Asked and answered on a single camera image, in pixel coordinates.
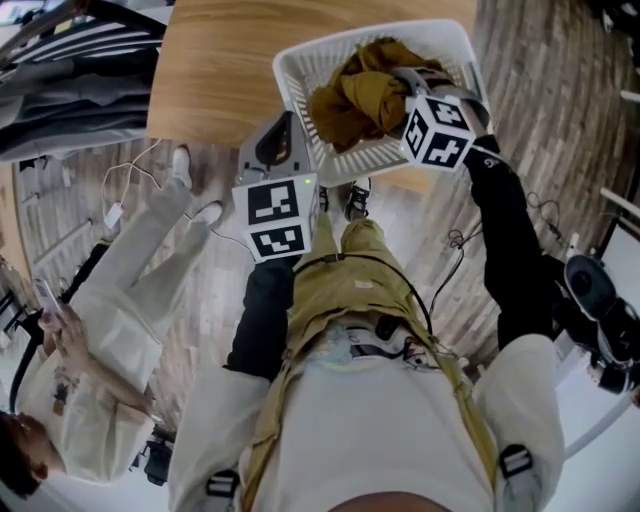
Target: black sleeve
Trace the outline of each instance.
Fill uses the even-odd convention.
[[[485,286],[501,310],[500,349],[525,334],[551,336],[552,281],[545,272],[520,179],[500,156],[493,136],[478,139],[465,164],[482,215]]]
[[[287,340],[287,310],[293,305],[293,265],[299,258],[259,263],[249,276],[231,354],[225,368],[273,381]]]
[[[82,266],[74,276],[73,281],[71,281],[71,286],[69,286],[69,289],[60,295],[60,302],[62,302],[63,304],[69,304],[69,302],[71,302],[71,299],[73,298],[75,293],[78,291],[82,283],[84,283],[89,278],[91,272],[93,272],[93,269],[102,259],[104,253],[107,252],[109,247],[111,247],[111,244],[108,244],[106,242],[98,242],[93,247],[89,258],[87,258],[87,261],[82,264]]]

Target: black buckle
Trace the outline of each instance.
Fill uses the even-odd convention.
[[[231,469],[220,471],[207,481],[207,496],[233,499],[240,485],[238,473]]]
[[[376,336],[382,341],[389,341],[401,323],[402,320],[396,316],[382,315],[376,325]]]
[[[505,479],[533,468],[531,452],[521,444],[510,444],[500,454],[500,469]]]
[[[324,263],[338,263],[344,260],[344,254],[327,254],[322,258]]]

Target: white sneaker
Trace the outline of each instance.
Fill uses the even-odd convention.
[[[200,210],[191,222],[204,222],[207,226],[211,226],[218,222],[222,217],[222,203],[220,201],[213,201]]]
[[[177,147],[173,152],[173,170],[171,176],[184,183],[189,190],[193,188],[193,180],[189,167],[191,166],[191,156],[186,146]]]

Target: hand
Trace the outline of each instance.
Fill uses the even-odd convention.
[[[591,377],[591,380],[593,382],[595,382],[596,384],[600,384],[600,381],[602,380],[602,375],[604,374],[604,368],[602,368],[602,366],[587,366],[587,373],[589,374],[589,377]]]
[[[60,332],[53,334],[53,341],[60,355],[80,369],[91,364],[91,354],[87,348],[87,335],[82,320],[69,306],[62,306],[62,317],[58,318]]]
[[[44,349],[44,353],[47,356],[50,356],[56,349],[56,345],[53,341],[53,335],[60,331],[60,321],[56,315],[43,313],[40,320],[38,320],[38,325],[44,332],[42,348]]]

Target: white shirt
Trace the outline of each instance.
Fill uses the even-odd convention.
[[[144,393],[162,346],[135,304],[118,290],[85,283],[72,307],[83,320],[89,352]],[[20,385],[16,409],[40,421],[67,475],[109,484],[124,475],[153,431],[153,420],[127,407],[58,351],[40,347]]]
[[[397,354],[406,336],[396,335],[386,346],[374,338],[334,330],[315,349],[289,395],[280,442],[253,510],[326,512],[379,492],[424,496],[452,512],[494,510],[449,381],[412,343],[396,359],[353,357],[356,345],[366,345],[369,354],[376,346]],[[564,458],[553,371],[553,344],[525,336],[502,351],[476,393],[498,448],[520,443],[532,453],[542,482],[539,509],[555,490]],[[244,482],[267,388],[262,379],[223,369],[199,374],[169,474],[172,511],[224,510],[206,496],[205,484],[238,458]]]

